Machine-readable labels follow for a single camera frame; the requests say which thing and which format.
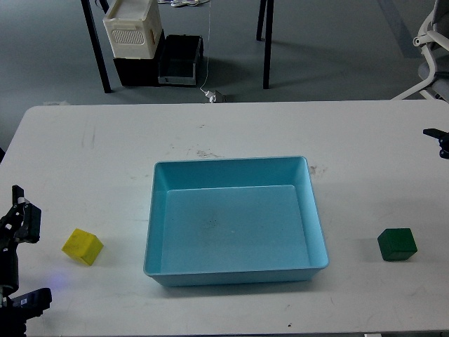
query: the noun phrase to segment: white cable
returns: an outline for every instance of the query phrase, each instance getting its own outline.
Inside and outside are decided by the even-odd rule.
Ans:
[[[208,76],[209,76],[209,50],[210,50],[210,12],[211,12],[211,9],[212,8],[212,1],[209,1],[209,28],[208,28],[208,60],[207,60],[207,63],[206,63],[206,78],[204,79],[204,83],[203,83],[203,85],[199,88],[199,90],[201,90],[201,91],[203,91],[203,93],[206,95],[206,97],[208,96],[208,93],[209,93],[209,91],[208,92],[205,92],[204,90],[203,90],[203,87],[206,85],[206,82],[208,81]]]
[[[172,7],[198,6],[210,0],[159,0],[158,4],[171,4]]]

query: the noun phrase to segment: plastic tray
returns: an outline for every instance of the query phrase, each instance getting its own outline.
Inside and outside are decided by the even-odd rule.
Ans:
[[[304,157],[154,167],[144,271],[164,286],[311,279],[328,265]]]

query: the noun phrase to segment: yellow cube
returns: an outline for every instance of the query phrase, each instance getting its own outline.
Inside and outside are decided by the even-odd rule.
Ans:
[[[92,265],[102,248],[103,244],[94,234],[76,228],[62,251],[76,261]]]

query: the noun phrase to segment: black table leg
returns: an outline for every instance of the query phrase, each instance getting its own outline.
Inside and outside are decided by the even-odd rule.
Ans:
[[[100,0],[100,5],[103,12],[105,12],[106,14],[107,10],[109,9],[109,4],[107,3],[107,0]]]
[[[264,27],[265,8],[266,7],[267,7],[267,0],[260,0],[259,20],[257,21],[257,32],[255,34],[255,39],[258,41],[262,40],[262,29]]]
[[[95,59],[97,60],[98,71],[100,72],[100,78],[103,84],[103,89],[105,90],[105,93],[111,93],[112,90],[109,84],[109,79],[107,77],[105,60],[103,59],[103,54],[100,48],[100,42],[98,41],[98,35],[95,29],[95,23],[93,22],[90,0],[81,0],[81,5],[83,6],[84,17],[86,18],[87,28],[89,31],[89,35],[91,36],[93,53],[95,54]]]
[[[267,26],[265,28],[265,55],[264,55],[264,81],[263,89],[269,88],[269,66],[272,58],[272,32],[274,0],[267,0]]]

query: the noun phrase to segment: green block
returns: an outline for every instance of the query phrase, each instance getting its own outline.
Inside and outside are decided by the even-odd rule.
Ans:
[[[389,228],[377,238],[385,261],[405,261],[418,250],[410,228]]]

